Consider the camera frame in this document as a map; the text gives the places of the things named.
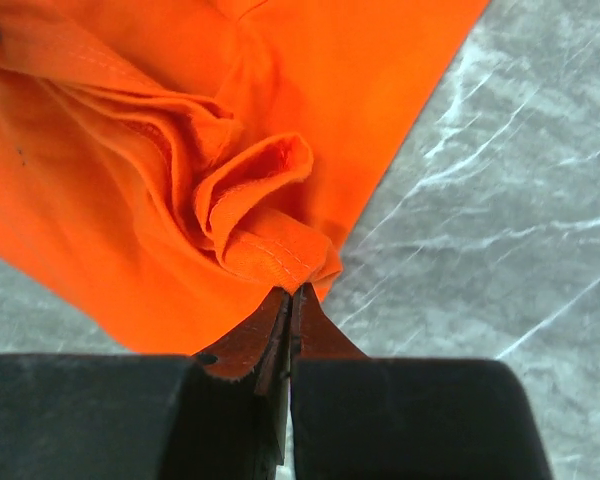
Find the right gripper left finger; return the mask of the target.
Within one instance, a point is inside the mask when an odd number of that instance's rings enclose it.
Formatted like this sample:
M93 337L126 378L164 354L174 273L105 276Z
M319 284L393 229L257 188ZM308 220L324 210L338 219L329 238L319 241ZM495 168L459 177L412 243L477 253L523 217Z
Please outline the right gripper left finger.
M211 361L204 372L223 422L258 438L275 463L285 459L290 308L291 296L273 289L244 321L196 355Z

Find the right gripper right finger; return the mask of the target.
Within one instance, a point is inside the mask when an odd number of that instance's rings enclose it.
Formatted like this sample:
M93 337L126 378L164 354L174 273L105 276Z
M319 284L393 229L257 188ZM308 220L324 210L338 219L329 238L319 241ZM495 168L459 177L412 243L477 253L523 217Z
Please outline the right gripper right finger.
M292 358L366 358L324 313L312 284L293 295L290 317Z

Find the orange t shirt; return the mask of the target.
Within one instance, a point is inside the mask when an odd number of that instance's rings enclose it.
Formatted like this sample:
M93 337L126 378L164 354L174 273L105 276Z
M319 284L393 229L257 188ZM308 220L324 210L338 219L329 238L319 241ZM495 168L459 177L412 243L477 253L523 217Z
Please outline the orange t shirt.
M482 1L0 1L0 258L194 353L339 252Z

